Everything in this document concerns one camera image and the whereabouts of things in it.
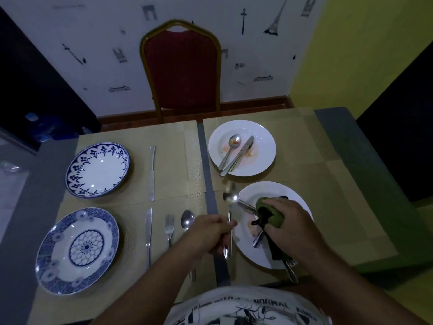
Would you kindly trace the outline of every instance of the chair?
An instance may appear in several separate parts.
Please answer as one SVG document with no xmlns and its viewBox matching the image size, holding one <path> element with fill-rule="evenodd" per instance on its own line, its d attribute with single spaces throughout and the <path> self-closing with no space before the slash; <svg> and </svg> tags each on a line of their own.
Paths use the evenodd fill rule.
<svg viewBox="0 0 433 325">
<path fill-rule="evenodd" d="M 187 31 L 168 31 L 173 26 Z M 221 46 L 212 33 L 187 21 L 170 20 L 143 37 L 140 55 L 160 123 L 161 108 L 189 113 L 214 108 L 219 114 Z"/>
</svg>

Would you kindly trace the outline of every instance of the red upholstery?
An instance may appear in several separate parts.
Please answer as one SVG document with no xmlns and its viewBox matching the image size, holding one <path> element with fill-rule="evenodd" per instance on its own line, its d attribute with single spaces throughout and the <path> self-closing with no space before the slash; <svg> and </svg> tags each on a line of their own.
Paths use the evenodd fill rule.
<svg viewBox="0 0 433 325">
<path fill-rule="evenodd" d="M 161 108 L 215 107 L 217 48 L 210 38 L 163 31 L 143 51 Z"/>
</svg>

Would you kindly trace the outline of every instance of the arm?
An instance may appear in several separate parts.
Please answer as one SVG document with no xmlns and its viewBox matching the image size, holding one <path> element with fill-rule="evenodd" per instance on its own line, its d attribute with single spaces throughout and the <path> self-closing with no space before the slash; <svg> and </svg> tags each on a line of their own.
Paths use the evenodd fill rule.
<svg viewBox="0 0 433 325">
<path fill-rule="evenodd" d="M 337 256 L 297 202 L 272 198 L 264 203 L 284 214 L 282 226 L 277 229 L 267 224 L 266 233 L 285 253 L 302 263 L 359 324 L 426 324 Z"/>
<path fill-rule="evenodd" d="M 236 222 L 223 215 L 197 217 L 192 227 L 91 325 L 163 324 L 192 264 L 204 253 L 223 253 Z"/>
</svg>

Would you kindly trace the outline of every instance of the plate rim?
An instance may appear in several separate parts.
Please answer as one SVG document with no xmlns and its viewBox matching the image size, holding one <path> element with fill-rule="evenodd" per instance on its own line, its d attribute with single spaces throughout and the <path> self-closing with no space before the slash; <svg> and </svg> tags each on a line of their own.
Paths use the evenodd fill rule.
<svg viewBox="0 0 433 325">
<path fill-rule="evenodd" d="M 119 181 L 119 183 L 118 183 L 117 185 L 115 185 L 115 186 L 114 186 L 113 188 L 111 188 L 109 191 L 105 191 L 105 192 L 103 192 L 102 194 L 99 194 L 99 195 L 96 195 L 96 196 L 82 196 L 82 195 L 78 195 L 78 194 L 72 192 L 71 189 L 69 188 L 69 185 L 68 185 L 68 172 L 69 172 L 69 169 L 71 168 L 71 165 L 74 163 L 74 161 L 77 159 L 77 157 L 78 157 L 81 153 L 83 153 L 84 151 L 86 151 L 86 150 L 88 150 L 89 148 L 92 148 L 92 147 L 94 147 L 94 146 L 98 146 L 98 145 L 106 145 L 106 144 L 117 145 L 117 146 L 119 146 L 119 147 L 122 147 L 122 148 L 125 150 L 125 152 L 126 152 L 126 154 L 127 154 L 127 156 L 128 156 L 127 171 L 125 172 L 125 176 L 124 176 L 124 177 Z M 118 144 L 117 142 L 111 142 L 111 141 L 97 142 L 97 143 L 95 143 L 95 144 L 93 144 L 93 145 L 87 146 L 86 148 L 82 149 L 79 153 L 77 153 L 77 154 L 74 156 L 73 160 L 71 161 L 71 163 L 69 163 L 68 168 L 66 169 L 66 174 L 64 175 L 64 184 L 65 184 L 65 186 L 66 186 L 66 189 L 69 191 L 69 193 L 70 193 L 72 196 L 75 196 L 75 197 L 78 197 L 78 198 L 86 198 L 86 199 L 97 198 L 97 197 L 103 196 L 103 195 L 105 195 L 105 194 L 108 194 L 109 192 L 111 192 L 111 191 L 113 191 L 115 188 L 117 188 L 117 187 L 122 183 L 122 181 L 126 178 L 126 176 L 127 176 L 127 174 L 128 174 L 128 171 L 129 171 L 129 163 L 130 163 L 130 160 L 131 160 L 131 157 L 129 156 L 128 150 L 127 150 L 124 146 L 122 146 L 121 144 Z"/>
<path fill-rule="evenodd" d="M 308 215 L 310 216 L 310 218 L 314 221 L 314 217 L 313 217 L 313 213 L 311 212 L 311 210 L 310 210 L 310 207 L 308 206 L 308 204 L 306 203 L 306 201 L 302 198 L 302 196 L 301 195 L 299 195 L 294 189 L 292 189 L 292 188 L 290 188 L 290 187 L 288 187 L 288 186 L 286 186 L 286 185 L 283 185 L 283 184 L 281 184 L 281 183 L 279 183 L 279 182 L 276 182 L 276 181 L 268 181 L 268 180 L 266 180 L 266 181 L 256 181 L 256 182 L 253 182 L 253 183 L 251 183 L 251 184 L 249 184 L 248 186 L 245 186 L 244 188 L 242 188 L 241 189 L 241 191 L 239 192 L 239 194 L 242 192 L 242 190 L 244 190 L 244 189 L 246 189 L 247 187 L 249 187 L 249 186 L 251 186 L 251 185 L 256 185 L 256 184 L 260 184 L 260 183 L 272 183 L 272 184 L 278 184 L 278 185 L 282 185 L 282 186 L 284 186 L 284 187 L 286 187 L 286 188 L 288 188 L 288 189 L 290 189 L 290 190 L 292 190 L 292 191 L 294 191 L 303 201 L 304 201 L 304 203 L 305 203 L 305 205 L 307 206 L 307 208 L 308 208 L 308 210 L 306 210 L 307 211 L 307 213 L 308 213 Z M 259 267 L 262 267 L 262 268 L 265 268 L 265 269 L 270 269 L 270 270 L 284 270 L 284 267 L 281 267 L 281 268 L 268 268 L 268 267 L 265 267 L 265 266 L 263 266 L 263 265 L 261 265 L 261 264 L 258 264 L 257 262 L 255 262 L 255 261 L 253 261 L 252 259 L 250 259 L 242 250 L 241 250 L 241 248 L 238 246 L 238 244 L 235 242 L 235 244 L 236 244 L 236 247 L 239 249 L 239 251 L 248 259 L 248 260 L 250 260 L 251 262 L 253 262 L 255 265 L 257 265 L 257 266 L 259 266 Z"/>
<path fill-rule="evenodd" d="M 276 156 L 277 156 L 277 143 L 275 142 L 274 136 L 269 132 L 269 130 L 268 130 L 267 128 L 265 128 L 263 125 L 258 124 L 257 122 L 250 121 L 250 120 L 244 120 L 244 119 L 237 119 L 237 120 L 231 120 L 231 121 L 228 121 L 228 122 L 224 122 L 223 124 L 217 126 L 216 129 L 211 133 L 211 135 L 210 135 L 210 137 L 209 137 L 209 140 L 208 140 L 208 142 L 207 142 L 207 151 L 208 151 L 208 153 L 209 153 L 210 159 L 211 159 L 211 161 L 212 161 L 213 164 L 217 165 L 217 164 L 214 162 L 214 160 L 212 159 L 212 155 L 211 155 L 210 152 L 209 152 L 209 150 L 210 150 L 210 149 L 209 149 L 209 141 L 211 140 L 212 135 L 214 134 L 214 132 L 215 132 L 219 127 L 221 127 L 221 126 L 223 126 L 223 125 L 226 125 L 227 123 L 230 123 L 230 122 L 236 122 L 236 121 L 244 121 L 244 122 L 250 122 L 250 123 L 256 124 L 256 125 L 262 127 L 266 132 L 268 132 L 269 135 L 270 135 L 271 138 L 272 138 L 272 141 L 274 142 L 275 155 L 274 155 L 274 158 L 272 159 L 271 163 L 270 163 L 266 168 L 264 168 L 262 171 L 260 171 L 260 172 L 252 173 L 252 174 L 248 174 L 248 175 L 242 175 L 242 174 L 233 174 L 233 172 L 234 172 L 234 171 L 233 171 L 233 172 L 229 172 L 228 174 L 230 174 L 230 175 L 234 175 L 235 177 L 251 177 L 251 176 L 253 176 L 253 175 L 258 175 L 258 174 L 262 173 L 263 171 L 266 171 L 266 170 L 267 170 L 267 169 L 272 165 L 272 163 L 274 162 L 274 160 L 275 160 L 275 158 L 276 158 Z"/>
<path fill-rule="evenodd" d="M 84 209 L 98 209 L 98 210 L 102 210 L 102 211 L 106 212 L 106 213 L 111 217 L 111 219 L 114 221 L 114 225 L 115 225 L 115 227 L 113 227 L 113 228 L 117 228 L 117 231 L 119 232 L 119 236 L 118 236 L 118 237 L 119 237 L 119 239 L 120 239 L 119 225 L 117 224 L 116 219 L 113 217 L 113 215 L 112 215 L 111 213 L 109 213 L 107 210 L 105 210 L 105 209 L 103 209 L 103 208 L 100 208 L 100 207 L 93 207 L 93 206 L 90 206 L 90 207 L 82 207 L 81 209 L 77 209 L 77 210 L 75 210 L 75 211 L 72 211 L 72 212 L 68 213 L 67 215 L 65 215 L 62 219 L 60 219 L 59 221 L 57 221 L 54 225 L 52 225 L 52 226 L 50 227 L 50 229 L 53 228 L 54 226 L 57 226 L 57 224 L 59 224 L 61 221 L 63 221 L 63 219 L 66 218 L 68 215 L 71 215 L 72 213 L 75 213 L 75 212 L 77 212 L 77 211 L 84 210 Z M 49 290 L 48 290 L 48 289 L 47 289 L 47 288 L 46 288 L 46 287 L 41 283 L 41 280 L 38 278 L 37 273 L 36 273 L 36 267 L 37 267 L 37 264 L 38 264 L 38 255 L 39 255 L 39 251 L 40 251 L 42 245 L 44 244 L 44 241 L 45 241 L 45 239 L 47 238 L 47 236 L 48 236 L 49 233 L 50 233 L 50 232 L 48 231 L 48 233 L 46 233 L 46 235 L 44 236 L 44 239 L 42 240 L 41 244 L 39 245 L 38 252 L 36 253 L 36 259 L 35 259 L 35 277 L 36 277 L 36 281 L 38 282 L 38 286 L 40 286 L 44 291 L 46 291 L 46 292 L 48 292 L 48 293 L 50 293 L 50 294 L 52 294 L 52 295 L 56 295 L 56 296 L 77 294 L 77 293 L 79 293 L 79 292 L 84 291 L 85 289 L 88 289 L 90 286 L 92 286 L 93 284 L 95 284 L 95 283 L 96 283 L 96 282 L 97 282 L 97 281 L 102 277 L 102 275 L 105 274 L 105 272 L 108 270 L 108 268 L 110 268 L 111 263 L 113 262 L 114 257 L 116 256 L 117 249 L 119 248 L 119 240 L 117 240 L 117 244 L 116 244 L 116 248 L 114 249 L 113 257 L 111 258 L 111 260 L 110 260 L 110 262 L 109 262 L 109 264 L 108 264 L 107 269 L 105 269 L 105 270 L 103 271 L 103 273 L 101 273 L 100 276 L 99 276 L 98 278 L 96 278 L 95 281 L 94 281 L 92 284 L 90 284 L 90 285 L 88 285 L 88 286 L 84 287 L 83 289 L 81 289 L 81 290 L 79 290 L 79 291 L 76 291 L 76 292 L 66 293 L 66 294 L 57 294 L 57 293 L 54 293 L 54 292 L 49 291 Z"/>
</svg>

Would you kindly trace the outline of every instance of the blue patterned plate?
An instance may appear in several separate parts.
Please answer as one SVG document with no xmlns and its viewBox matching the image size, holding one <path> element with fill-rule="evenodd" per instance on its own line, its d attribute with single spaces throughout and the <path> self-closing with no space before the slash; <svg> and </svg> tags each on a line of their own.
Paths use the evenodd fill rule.
<svg viewBox="0 0 433 325">
<path fill-rule="evenodd" d="M 129 168 L 127 150 L 114 142 L 100 142 L 82 150 L 69 164 L 66 187 L 74 196 L 94 198 L 115 189 Z"/>
<path fill-rule="evenodd" d="M 97 281 L 119 245 L 119 228 L 107 211 L 86 207 L 69 213 L 45 236 L 36 257 L 36 278 L 46 291 L 68 295 Z"/>
</svg>

